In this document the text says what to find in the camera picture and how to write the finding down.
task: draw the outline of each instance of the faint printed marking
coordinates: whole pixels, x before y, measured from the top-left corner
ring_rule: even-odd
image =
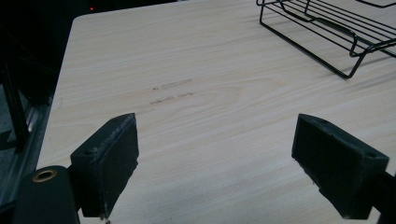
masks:
[[[185,97],[185,96],[192,96],[192,95],[194,95],[194,93],[192,93],[192,92],[187,92],[187,93],[178,95],[178,97]]]
[[[192,95],[194,95],[193,92],[187,92],[187,93],[179,94],[177,97],[186,97],[186,96],[192,96]],[[159,100],[150,102],[149,104],[150,105],[157,105],[157,104],[163,103],[164,101],[175,100],[175,99],[176,99],[175,96],[169,96],[169,97],[166,97],[166,98],[163,98],[163,99],[159,99]],[[152,111],[152,110],[142,110],[141,113],[148,113],[150,111]]]
[[[166,97],[166,98],[161,99],[161,100],[156,100],[156,101],[150,102],[150,104],[151,104],[151,105],[156,105],[156,104],[160,104],[160,103],[162,103],[162,102],[164,102],[164,101],[174,100],[174,99],[175,99],[174,96],[169,96],[169,97]]]
[[[170,88],[181,86],[181,85],[189,83],[189,82],[192,82],[192,78],[181,80],[181,81],[177,81],[177,82],[172,82],[172,83],[165,84],[165,85],[161,85],[160,87],[153,88],[153,90],[154,91],[157,91],[159,89],[166,90],[166,89],[170,89]]]

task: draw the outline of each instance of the black plastic part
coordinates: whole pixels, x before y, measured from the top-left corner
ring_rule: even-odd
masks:
[[[72,153],[69,170],[84,217],[110,216],[138,156],[134,114],[111,119]]]
[[[396,223],[396,177],[388,173],[382,174],[372,193],[374,207],[381,212],[377,224]]]
[[[0,206],[0,223],[12,223],[12,218],[14,217],[15,203],[16,201],[12,201],[10,203],[2,204]]]
[[[13,224],[79,223],[67,169],[49,166],[26,176]]]
[[[299,115],[291,156],[343,218],[367,219],[389,157],[329,121]]]

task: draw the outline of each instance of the metal ring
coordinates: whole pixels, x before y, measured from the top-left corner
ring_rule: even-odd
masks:
[[[40,173],[37,173],[37,174],[35,174],[35,176],[33,176],[33,182],[41,183],[41,182],[47,181],[49,179],[52,179],[56,175],[57,175],[56,170],[41,171]]]

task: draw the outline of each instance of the wooden table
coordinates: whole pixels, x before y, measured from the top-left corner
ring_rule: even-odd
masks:
[[[70,165],[135,112],[139,165],[112,223],[376,223],[375,209],[341,219],[291,146],[298,114],[317,116],[390,156],[394,174],[395,60],[372,54],[343,80],[259,15],[254,1],[198,0],[77,18],[38,167]]]

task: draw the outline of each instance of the black wire rack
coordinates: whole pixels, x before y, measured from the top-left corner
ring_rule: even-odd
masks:
[[[356,2],[367,5],[365,7],[388,8],[387,10],[396,5],[396,3],[379,5],[363,0],[356,0]],[[389,48],[396,46],[396,29],[388,24],[375,21],[354,11],[346,10],[322,0],[275,0],[271,2],[256,0],[256,4],[262,8],[260,15],[260,24],[262,26],[342,78],[353,77],[364,57],[369,53],[381,51],[390,57],[396,58],[396,53],[389,50]],[[350,71],[348,73],[341,71],[323,60],[323,56],[319,57],[317,53],[313,52],[314,50],[311,51],[300,45],[282,34],[285,32],[280,32],[272,25],[266,23],[268,19],[264,18],[264,15],[273,12],[346,50],[348,56],[355,59],[354,64],[349,69]]]

